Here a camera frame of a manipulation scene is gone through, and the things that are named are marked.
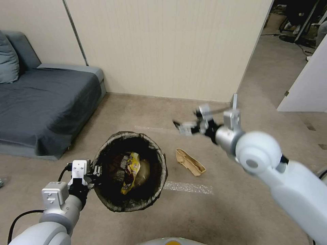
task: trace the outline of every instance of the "cable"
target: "cable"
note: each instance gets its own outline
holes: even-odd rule
[[[304,50],[304,49],[303,49],[299,44],[296,44],[296,45],[300,47],[300,49],[302,50],[302,53],[303,53],[305,56],[308,56],[306,53],[313,54],[313,53],[310,52],[310,51],[306,51],[306,50]]]
[[[7,244],[9,244],[9,243],[11,242],[11,240],[12,240],[14,227],[15,227],[15,224],[16,224],[17,220],[19,220],[19,218],[23,217],[23,216],[26,215],[26,214],[30,214],[30,213],[43,213],[43,211],[44,211],[44,210],[41,210],[41,209],[38,209],[38,210],[31,210],[31,211],[27,211],[27,212],[25,212],[25,213],[22,213],[22,214],[18,215],[18,216],[14,219],[14,221],[13,221],[13,223],[11,224],[11,227],[10,227],[10,229],[9,229],[9,234],[8,234],[8,243],[7,243]]]
[[[61,174],[59,175],[59,178],[58,178],[58,182],[61,181],[61,178],[62,176],[64,175],[64,173],[67,171],[67,166],[61,171]]]
[[[327,169],[326,169],[322,174],[320,174],[319,179],[322,179],[322,177],[323,177],[325,174],[327,174]]]
[[[71,171],[72,170],[72,166],[73,166],[72,163],[67,163],[67,165],[64,167],[64,169],[61,171],[61,174],[59,175],[58,182],[61,181],[61,178],[62,178],[62,176],[64,175],[64,173],[66,171]]]
[[[260,36],[280,36],[279,33],[275,33],[275,34],[261,34]]]

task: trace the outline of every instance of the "wall panel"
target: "wall panel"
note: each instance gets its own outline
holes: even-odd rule
[[[23,32],[42,63],[85,65],[62,0],[3,0],[0,30]]]
[[[271,0],[67,0],[110,92],[229,101]]]

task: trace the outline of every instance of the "yellow snack bag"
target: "yellow snack bag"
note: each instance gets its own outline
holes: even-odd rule
[[[140,170],[140,157],[137,153],[132,152],[128,159],[125,167],[125,177],[121,193],[126,195],[133,187],[136,175]]]

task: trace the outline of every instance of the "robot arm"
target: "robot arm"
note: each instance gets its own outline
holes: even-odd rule
[[[180,133],[199,132],[220,145],[243,169],[270,188],[274,200],[318,244],[327,244],[327,186],[304,165],[286,159],[270,135],[240,127],[236,109],[224,111],[224,124],[213,122],[208,105],[199,107],[197,122],[179,124]]]
[[[40,222],[15,237],[10,245],[70,245],[79,213],[93,187],[90,177],[90,160],[74,160],[68,184],[50,182],[42,189],[46,209]]]

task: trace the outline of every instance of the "black garbage bag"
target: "black garbage bag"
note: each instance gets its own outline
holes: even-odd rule
[[[131,152],[150,164],[148,180],[141,186],[121,193],[124,168],[121,160]],[[99,149],[93,168],[101,166],[102,174],[94,189],[102,203],[114,212],[132,212],[151,206],[160,196],[168,171],[165,156],[159,146],[142,133],[121,131],[113,134]]]

